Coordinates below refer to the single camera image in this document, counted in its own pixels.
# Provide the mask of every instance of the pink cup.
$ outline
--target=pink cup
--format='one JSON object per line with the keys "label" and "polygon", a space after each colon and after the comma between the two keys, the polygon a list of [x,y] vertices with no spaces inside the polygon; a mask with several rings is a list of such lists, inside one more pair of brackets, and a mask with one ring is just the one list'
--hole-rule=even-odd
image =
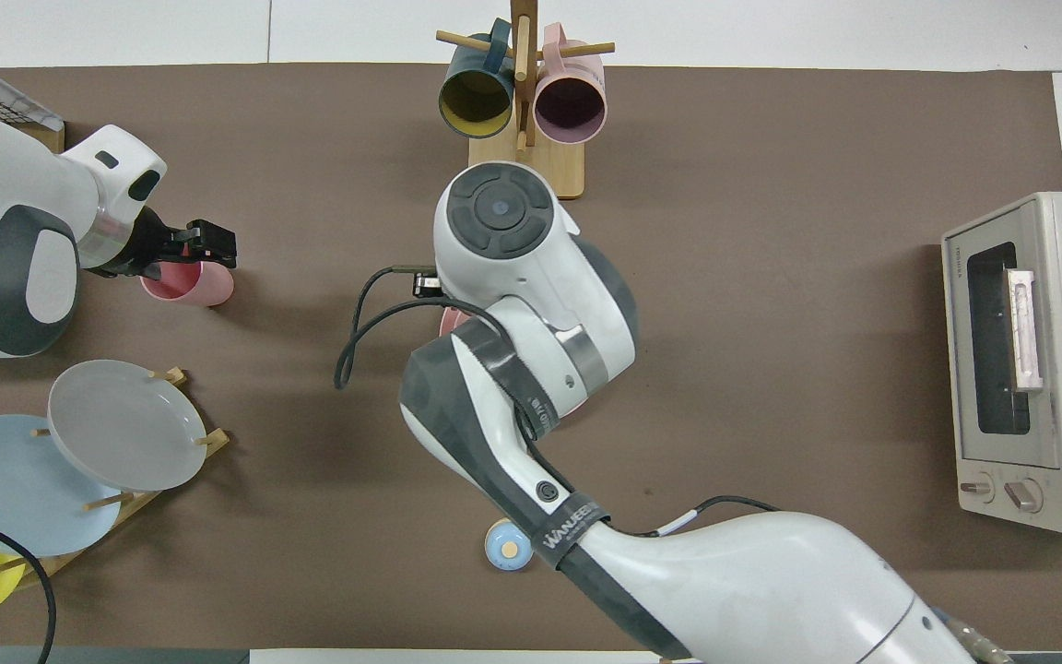
{"label": "pink cup", "polygon": [[161,262],[161,278],[139,276],[150,296],[165,303],[215,307],[233,296],[232,270],[216,262]]}
{"label": "pink cup", "polygon": [[558,143],[584,143],[605,121],[604,65],[601,55],[562,58],[560,50],[584,46],[564,37],[558,22],[545,27],[543,65],[534,90],[534,124]]}
{"label": "pink cup", "polygon": [[461,311],[457,307],[445,307],[445,313],[442,314],[442,324],[436,335],[439,337],[448,335],[448,333],[453,331],[458,325],[463,324],[466,320],[469,320],[469,314],[466,311]]}

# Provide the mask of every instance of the wooden peg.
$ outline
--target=wooden peg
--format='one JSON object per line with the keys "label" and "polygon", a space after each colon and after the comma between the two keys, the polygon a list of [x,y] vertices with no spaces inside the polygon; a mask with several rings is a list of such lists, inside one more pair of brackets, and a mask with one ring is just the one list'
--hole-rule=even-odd
{"label": "wooden peg", "polygon": [[151,378],[157,378],[160,381],[168,381],[176,388],[186,382],[186,373],[183,373],[179,367],[170,367],[165,373],[161,373],[161,371],[148,371],[147,375]]}
{"label": "wooden peg", "polygon": [[116,496],[104,497],[104,499],[95,499],[92,501],[86,501],[84,506],[85,512],[92,512],[93,509],[98,507],[105,507],[106,505],[114,505],[115,501],[124,501],[127,499],[134,499],[134,494],[131,492],[121,492]]}
{"label": "wooden peg", "polygon": [[216,429],[207,433],[206,437],[195,438],[194,440],[194,444],[196,445],[223,445],[225,443],[227,443],[227,433],[223,429]]}
{"label": "wooden peg", "polygon": [[534,148],[534,119],[531,119],[531,102],[519,102],[519,135],[514,140],[517,152],[527,152]]}
{"label": "wooden peg", "polygon": [[22,559],[22,558],[16,558],[16,559],[13,559],[13,560],[7,560],[7,562],[0,564],[0,573],[1,572],[5,572],[7,569],[14,569],[17,566],[20,566],[20,564],[27,564],[27,560]]}
{"label": "wooden peg", "polygon": [[[519,17],[519,24],[523,24],[524,17]],[[444,41],[446,44],[453,44],[453,46],[464,46],[467,49],[473,49],[475,51],[490,51],[490,42],[480,40],[480,38],[465,37],[463,34],[457,34],[453,32],[446,32],[444,30],[436,31],[436,40]],[[616,53],[617,42],[615,41],[602,41],[599,44],[585,44],[585,46],[565,46],[560,50],[561,58],[578,58],[581,55],[604,55],[606,53]],[[514,49],[507,49],[507,57],[514,58]],[[543,61],[543,51],[535,51],[534,58],[536,62]],[[514,79],[516,81],[526,81],[527,75],[519,79],[518,63],[515,63]]]}
{"label": "wooden peg", "polygon": [[[518,27],[518,37],[515,38],[515,44],[527,44],[528,39],[531,38],[531,17],[521,16],[519,17]],[[515,81],[526,81],[528,79],[528,55],[531,54],[527,49],[517,49],[514,51],[517,59],[514,61],[514,80]]]}

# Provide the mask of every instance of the wooden mug tree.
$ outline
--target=wooden mug tree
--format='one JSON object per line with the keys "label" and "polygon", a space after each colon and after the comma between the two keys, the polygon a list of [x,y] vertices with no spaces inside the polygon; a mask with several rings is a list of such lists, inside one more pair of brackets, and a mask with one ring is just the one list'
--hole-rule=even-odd
{"label": "wooden mug tree", "polygon": [[[547,178],[561,199],[578,199],[584,192],[584,143],[558,143],[547,137],[535,139],[531,101],[539,80],[538,0],[511,0],[511,27],[514,49],[507,56],[514,59],[514,101],[511,122],[498,134],[489,138],[469,139],[469,165],[502,159],[528,165]],[[489,51],[490,42],[480,38],[436,31],[439,41],[464,46],[478,51]],[[562,49],[564,58],[577,55],[612,53],[612,41]]]}

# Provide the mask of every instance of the brown table mat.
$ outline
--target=brown table mat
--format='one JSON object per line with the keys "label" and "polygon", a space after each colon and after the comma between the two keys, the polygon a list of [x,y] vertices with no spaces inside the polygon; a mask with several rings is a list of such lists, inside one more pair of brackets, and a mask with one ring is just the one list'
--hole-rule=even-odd
{"label": "brown table mat", "polygon": [[[490,567],[496,508],[405,428],[401,368],[434,311],[388,321],[349,390],[330,384],[363,278],[430,260],[433,205],[464,167],[435,108],[443,67],[0,74],[71,142],[134,132],[170,165],[150,202],[165,221],[204,216],[240,240],[222,307],[85,274],[59,343],[0,361],[0,413],[37,415],[76,361],[182,365],[234,435],[55,577],[58,643],[637,648],[544,564]],[[1050,76],[628,67],[607,88],[567,207],[635,290],[641,347],[545,454],[624,528],[755,496],[855,530],[1000,646],[1062,648],[1062,534],[956,504],[937,245],[1062,189]],[[408,289],[393,277],[367,310]],[[38,643],[42,620],[38,590],[18,593],[0,644]]]}

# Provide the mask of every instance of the black cable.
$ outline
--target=black cable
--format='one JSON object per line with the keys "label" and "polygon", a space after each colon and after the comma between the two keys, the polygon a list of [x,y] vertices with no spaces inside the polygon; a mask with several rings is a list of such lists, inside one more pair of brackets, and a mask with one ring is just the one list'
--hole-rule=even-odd
{"label": "black cable", "polygon": [[[359,302],[355,303],[355,313],[354,316],[350,317],[352,336],[354,336],[355,333],[359,331],[359,316],[362,316],[363,313],[363,302],[365,302],[366,300],[367,292],[372,289],[372,286],[375,286],[376,282],[380,280],[381,276],[384,276],[384,274],[392,274],[393,272],[395,272],[395,266],[391,266],[391,268],[381,269],[379,270],[379,272],[373,274],[371,278],[367,278],[367,280],[363,284],[363,290],[359,291]],[[345,380],[343,382],[349,381],[350,367],[353,367],[354,364],[355,364],[355,353],[350,352],[350,357],[346,359],[346,375],[345,375]]]}
{"label": "black cable", "polygon": [[44,566],[38,562],[38,559],[30,550],[27,550],[21,543],[14,542],[13,539],[4,533],[0,533],[0,542],[12,547],[16,554],[27,561],[27,564],[33,567],[35,576],[38,577],[38,584],[44,588],[44,599],[47,600],[47,632],[44,634],[44,648],[38,652],[37,664],[46,664],[47,656],[52,651],[52,643],[55,641],[55,593],[52,592],[52,580],[50,577],[47,577],[47,572],[44,571]]}
{"label": "black cable", "polygon": [[761,500],[758,500],[758,499],[751,499],[751,497],[749,497],[749,496],[716,496],[716,497],[709,497],[708,499],[705,499],[704,501],[701,501],[701,504],[699,504],[699,506],[697,506],[696,512],[697,513],[703,512],[704,509],[707,509],[708,507],[712,507],[713,505],[719,505],[719,504],[721,504],[721,501],[738,501],[738,504],[740,504],[740,505],[749,505],[749,506],[755,507],[757,509],[764,509],[765,512],[781,512],[781,509],[778,507],[772,507],[772,505],[768,505],[767,501],[761,501]]}
{"label": "black cable", "polygon": [[[737,504],[740,504],[740,505],[747,505],[747,506],[750,506],[750,507],[755,507],[757,509],[763,509],[763,510],[765,510],[765,512],[781,512],[781,508],[778,508],[778,507],[772,507],[772,505],[767,504],[767,501],[761,501],[761,500],[758,500],[758,499],[751,499],[751,497],[749,497],[749,496],[730,496],[730,495],[713,496],[713,497],[709,497],[708,499],[705,499],[704,501],[701,501],[701,504],[697,505],[695,508],[688,510],[688,512],[695,512],[695,515],[691,516],[690,521],[695,521],[697,517],[699,517],[699,515],[703,513],[704,509],[707,509],[708,507],[712,507],[713,505],[719,505],[719,504],[721,504],[721,501],[737,501]],[[631,533],[631,532],[627,532],[627,530],[619,529],[616,526],[613,526],[612,524],[611,524],[611,526],[612,526],[612,528],[614,528],[615,530],[617,530],[617,532],[619,532],[619,533],[622,533],[622,534],[632,534],[632,537],[635,537],[635,538],[662,538],[663,537],[662,533],[658,533],[658,529],[657,528],[655,528],[654,530],[649,530],[649,532],[645,532],[645,533]]]}
{"label": "black cable", "polygon": [[469,313],[483,319],[494,331],[498,334],[498,337],[514,347],[514,342],[511,340],[510,335],[507,335],[507,328],[502,327],[502,324],[494,318],[490,311],[484,310],[477,305],[472,305],[469,303],[463,302],[463,300],[458,300],[456,297],[425,297],[422,300],[409,300],[407,303],[399,303],[388,307],[386,310],[380,311],[379,316],[367,320],[366,324],[362,327],[352,331],[350,339],[346,341],[346,345],[342,347],[342,353],[339,353],[339,361],[333,368],[333,387],[342,390],[346,387],[346,384],[350,381],[350,368],[348,367],[352,358],[355,356],[355,346],[359,344],[362,340],[363,335],[371,331],[372,327],[376,327],[379,323],[382,323],[384,319],[392,317],[400,311],[409,310],[409,308],[425,307],[425,306],[440,306],[440,307],[456,307],[461,311],[469,311]]}

